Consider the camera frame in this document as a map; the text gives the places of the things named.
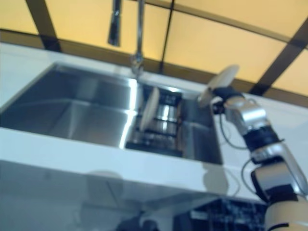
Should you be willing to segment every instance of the faucet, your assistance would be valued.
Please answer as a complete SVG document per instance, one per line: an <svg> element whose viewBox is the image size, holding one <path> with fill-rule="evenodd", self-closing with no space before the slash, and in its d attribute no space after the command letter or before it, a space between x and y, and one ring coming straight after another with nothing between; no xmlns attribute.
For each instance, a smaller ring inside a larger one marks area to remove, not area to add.
<svg viewBox="0 0 308 231"><path fill-rule="evenodd" d="M113 0L113 12L108 37L108 43L118 47L120 46L121 4L122 0ZM144 4L145 0L138 0L137 50L135 54L130 56L131 70L136 75L137 80L143 73L142 36Z"/></svg>

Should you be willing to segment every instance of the sink basin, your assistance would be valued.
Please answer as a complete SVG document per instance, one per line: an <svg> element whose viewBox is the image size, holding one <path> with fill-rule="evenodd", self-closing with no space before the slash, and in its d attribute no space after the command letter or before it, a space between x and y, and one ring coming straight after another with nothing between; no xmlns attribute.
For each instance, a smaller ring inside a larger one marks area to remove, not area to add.
<svg viewBox="0 0 308 231"><path fill-rule="evenodd" d="M178 91L181 157L222 164L210 108ZM142 105L143 86L135 79L54 64L2 109L0 126L125 148Z"/></svg>

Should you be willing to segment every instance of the white countertop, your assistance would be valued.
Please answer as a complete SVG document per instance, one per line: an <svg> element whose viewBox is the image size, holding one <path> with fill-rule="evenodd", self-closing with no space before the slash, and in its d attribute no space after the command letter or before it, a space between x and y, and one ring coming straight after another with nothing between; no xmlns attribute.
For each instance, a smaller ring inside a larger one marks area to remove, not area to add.
<svg viewBox="0 0 308 231"><path fill-rule="evenodd" d="M130 75L130 69L72 55L1 44L0 107L54 62L79 68ZM143 79L201 92L204 85L144 73ZM254 96L265 107L279 135L286 138L308 176L308 109ZM225 124L231 141L243 145L235 128ZM0 160L80 174L117 176L124 180L256 199L242 184L240 170L248 151L221 146L223 166L133 150L96 145L0 128ZM253 166L245 171L247 179Z"/></svg>

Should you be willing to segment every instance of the robotic arm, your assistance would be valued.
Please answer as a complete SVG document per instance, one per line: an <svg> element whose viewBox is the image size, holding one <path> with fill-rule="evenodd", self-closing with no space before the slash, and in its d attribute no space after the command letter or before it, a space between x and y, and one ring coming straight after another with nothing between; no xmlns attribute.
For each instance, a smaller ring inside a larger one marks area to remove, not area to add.
<svg viewBox="0 0 308 231"><path fill-rule="evenodd" d="M308 183L287 145L278 138L265 110L232 87L215 88L222 111L243 137L258 167L251 173L256 194L269 207L266 231L308 231Z"/></svg>

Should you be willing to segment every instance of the faucet spout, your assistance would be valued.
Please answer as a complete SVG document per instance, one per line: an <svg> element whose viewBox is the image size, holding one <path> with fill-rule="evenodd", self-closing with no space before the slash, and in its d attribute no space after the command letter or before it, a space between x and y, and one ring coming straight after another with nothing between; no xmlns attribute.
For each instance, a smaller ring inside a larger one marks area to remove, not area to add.
<svg viewBox="0 0 308 231"><path fill-rule="evenodd" d="M122 0L113 0L108 43L116 47L120 46L121 8Z"/></svg>

